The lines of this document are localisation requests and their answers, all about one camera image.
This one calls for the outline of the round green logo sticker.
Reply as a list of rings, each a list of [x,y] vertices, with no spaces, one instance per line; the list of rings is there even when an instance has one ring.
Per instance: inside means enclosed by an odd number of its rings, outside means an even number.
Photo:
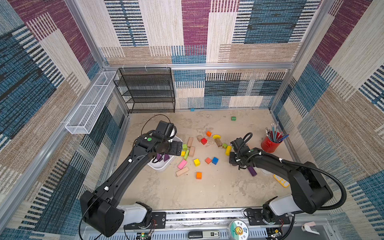
[[[229,224],[227,232],[230,240],[247,240],[249,238],[248,226],[241,220],[233,220]]]

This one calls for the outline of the yellow cylinder block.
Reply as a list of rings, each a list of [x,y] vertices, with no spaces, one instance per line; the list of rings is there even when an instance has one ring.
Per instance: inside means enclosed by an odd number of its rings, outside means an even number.
[[[232,146],[227,146],[226,148],[226,156],[229,156],[232,151]]]

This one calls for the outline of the red cube block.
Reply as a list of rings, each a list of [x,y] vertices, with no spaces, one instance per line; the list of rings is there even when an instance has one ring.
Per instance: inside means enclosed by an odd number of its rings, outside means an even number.
[[[201,139],[201,143],[202,143],[203,145],[205,145],[207,142],[208,142],[208,140],[207,140],[206,138],[202,138],[202,139]]]

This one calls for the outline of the blue cube block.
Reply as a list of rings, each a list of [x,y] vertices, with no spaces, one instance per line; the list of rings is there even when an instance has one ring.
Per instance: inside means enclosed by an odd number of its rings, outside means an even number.
[[[213,163],[214,165],[216,165],[218,162],[219,162],[219,159],[218,159],[218,158],[214,157],[214,158],[212,159],[212,163]]]

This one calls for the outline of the lime green flat block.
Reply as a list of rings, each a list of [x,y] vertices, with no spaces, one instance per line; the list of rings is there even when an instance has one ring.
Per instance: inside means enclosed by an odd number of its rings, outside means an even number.
[[[190,153],[190,150],[187,150],[185,155],[184,155],[184,160],[187,160],[188,156],[189,156],[189,153]]]

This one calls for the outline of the white plastic storage bin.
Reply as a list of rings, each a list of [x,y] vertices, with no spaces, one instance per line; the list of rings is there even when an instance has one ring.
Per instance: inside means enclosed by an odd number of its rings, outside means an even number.
[[[169,140],[169,142],[172,142],[172,141],[180,141],[180,142],[183,142],[179,137],[175,136],[172,140]],[[172,155],[169,155],[170,156],[170,159],[167,161],[167,162],[164,162],[164,155],[163,155],[163,159],[159,162],[156,162],[156,163],[153,163],[152,161],[150,161],[147,165],[150,166],[153,170],[156,170],[158,172],[163,172],[169,165],[170,163],[172,163],[172,161],[177,158],[178,156],[172,156]]]

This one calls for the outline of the natural wood block upright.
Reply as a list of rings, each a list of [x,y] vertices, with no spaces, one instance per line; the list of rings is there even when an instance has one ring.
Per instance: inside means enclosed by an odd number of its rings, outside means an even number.
[[[196,148],[191,146],[189,149],[189,157],[194,157]]]

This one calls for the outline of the striped dark wood block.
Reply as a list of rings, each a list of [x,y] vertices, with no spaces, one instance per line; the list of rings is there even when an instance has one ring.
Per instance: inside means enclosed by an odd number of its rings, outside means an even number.
[[[216,138],[215,143],[217,144],[218,147],[222,147],[223,143],[221,142],[221,139]]]

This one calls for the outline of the red pen holder cup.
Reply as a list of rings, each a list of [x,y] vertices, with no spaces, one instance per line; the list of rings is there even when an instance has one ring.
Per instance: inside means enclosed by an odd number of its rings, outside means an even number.
[[[271,128],[266,128],[266,138],[262,141],[261,147],[267,153],[274,153],[278,146],[289,136],[278,131],[275,124],[271,124]]]

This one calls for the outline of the long natural wood block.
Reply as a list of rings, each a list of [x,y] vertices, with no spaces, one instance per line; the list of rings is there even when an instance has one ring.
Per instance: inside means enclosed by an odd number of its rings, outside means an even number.
[[[189,168],[188,168],[188,167],[184,167],[184,168],[182,168],[181,170],[179,170],[179,171],[176,172],[176,176],[177,176],[177,177],[180,177],[180,176],[182,176],[183,174],[186,174],[188,171],[189,171]]]

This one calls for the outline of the red-orange small cube block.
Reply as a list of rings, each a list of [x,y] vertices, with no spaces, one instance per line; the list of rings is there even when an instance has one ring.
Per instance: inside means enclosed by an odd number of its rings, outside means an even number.
[[[212,160],[210,158],[206,158],[205,162],[209,165],[212,162]]]

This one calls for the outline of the purple cylinder block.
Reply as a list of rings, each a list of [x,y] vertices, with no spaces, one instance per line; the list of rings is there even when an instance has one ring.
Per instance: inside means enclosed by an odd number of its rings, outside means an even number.
[[[250,172],[250,174],[252,175],[252,177],[255,177],[257,175],[257,172],[253,167],[248,166],[247,169]]]

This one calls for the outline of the purple triangle block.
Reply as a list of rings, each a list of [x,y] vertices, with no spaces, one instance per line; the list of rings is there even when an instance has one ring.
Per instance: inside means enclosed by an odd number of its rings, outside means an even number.
[[[167,162],[170,159],[170,156],[168,154],[164,155],[164,162]]]

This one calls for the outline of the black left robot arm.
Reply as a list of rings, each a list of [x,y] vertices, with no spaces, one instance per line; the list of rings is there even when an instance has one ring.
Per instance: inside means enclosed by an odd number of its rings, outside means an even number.
[[[136,202],[126,208],[120,201],[138,173],[157,156],[180,156],[183,143],[174,141],[177,128],[173,123],[160,121],[155,130],[134,140],[132,150],[115,172],[96,190],[85,191],[80,197],[82,218],[101,235],[111,237],[120,227],[155,225],[152,208]]]

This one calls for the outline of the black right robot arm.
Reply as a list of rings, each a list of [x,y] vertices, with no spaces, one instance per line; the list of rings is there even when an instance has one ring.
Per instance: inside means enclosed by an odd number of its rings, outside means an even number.
[[[313,214],[316,211],[327,211],[340,208],[347,200],[347,191],[335,176],[316,167],[311,162],[297,163],[279,158],[259,148],[250,149],[247,142],[252,138],[247,133],[243,138],[237,138],[230,143],[233,150],[229,154],[229,163],[239,169],[256,167],[275,174],[288,181],[291,194],[275,197],[264,203],[261,210],[263,221],[274,224],[285,214]],[[325,177],[331,179],[341,191],[340,200],[327,206],[333,197],[333,191]]]

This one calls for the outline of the orange cube block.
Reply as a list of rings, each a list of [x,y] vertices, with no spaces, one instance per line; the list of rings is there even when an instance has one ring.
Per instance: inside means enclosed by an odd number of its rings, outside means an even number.
[[[202,173],[198,172],[196,174],[196,179],[201,180],[202,179]]]

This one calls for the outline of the yellow calculator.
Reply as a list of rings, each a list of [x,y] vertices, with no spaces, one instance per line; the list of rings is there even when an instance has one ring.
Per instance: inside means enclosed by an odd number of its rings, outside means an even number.
[[[290,183],[288,181],[286,181],[285,179],[277,176],[277,175],[273,175],[274,179],[280,183],[284,188],[288,188],[290,186]]]

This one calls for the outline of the pink rectangular block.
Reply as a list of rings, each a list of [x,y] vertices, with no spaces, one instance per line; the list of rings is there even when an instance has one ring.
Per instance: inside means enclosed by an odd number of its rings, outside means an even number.
[[[182,160],[179,164],[178,164],[178,169],[179,170],[182,170],[186,165],[187,165],[187,161],[186,160]]]

